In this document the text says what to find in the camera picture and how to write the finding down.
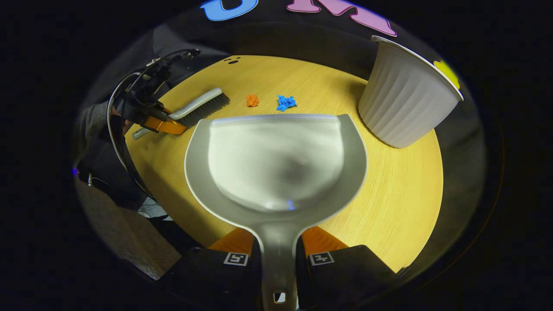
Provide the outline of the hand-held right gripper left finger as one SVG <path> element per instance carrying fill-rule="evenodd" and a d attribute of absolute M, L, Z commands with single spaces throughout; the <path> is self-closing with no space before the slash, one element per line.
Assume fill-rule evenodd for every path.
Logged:
<path fill-rule="evenodd" d="M 190 248 L 162 285 L 193 311 L 261 311 L 259 243 L 237 228 L 208 248 Z"/>

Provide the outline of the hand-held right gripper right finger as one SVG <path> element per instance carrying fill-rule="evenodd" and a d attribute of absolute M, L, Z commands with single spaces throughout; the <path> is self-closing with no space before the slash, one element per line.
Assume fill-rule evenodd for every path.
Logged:
<path fill-rule="evenodd" d="M 357 311 L 399 278 L 367 246 L 349 247 L 318 226 L 302 233 L 296 263 L 299 311 Z"/>

